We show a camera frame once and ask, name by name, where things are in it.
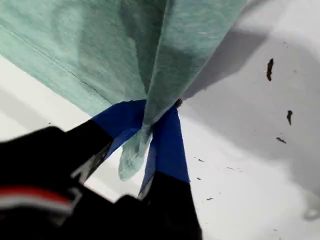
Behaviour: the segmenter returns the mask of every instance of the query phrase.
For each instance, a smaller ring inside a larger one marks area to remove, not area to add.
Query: teal fabric
[[[247,0],[0,0],[0,54],[86,113],[147,99],[119,175],[196,78]]]

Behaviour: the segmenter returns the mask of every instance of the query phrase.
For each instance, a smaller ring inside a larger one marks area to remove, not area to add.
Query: white surface
[[[180,109],[194,203],[215,240],[318,240],[320,1],[252,2]],[[89,118],[2,58],[0,69],[1,140]],[[87,182],[113,200],[137,194],[143,174],[121,182],[117,154]]]

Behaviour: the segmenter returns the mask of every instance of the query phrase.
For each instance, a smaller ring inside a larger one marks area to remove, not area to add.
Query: red stripe
[[[70,204],[70,200],[56,192],[42,189],[34,186],[8,186],[0,187],[0,198],[10,197],[16,195],[25,195],[34,198],[41,198],[51,202],[57,202],[62,204]]]

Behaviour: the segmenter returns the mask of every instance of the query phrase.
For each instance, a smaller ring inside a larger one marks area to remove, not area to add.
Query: green cloth
[[[94,116],[147,98],[119,175],[141,167],[150,130],[196,78],[247,0],[0,0],[0,54]]]

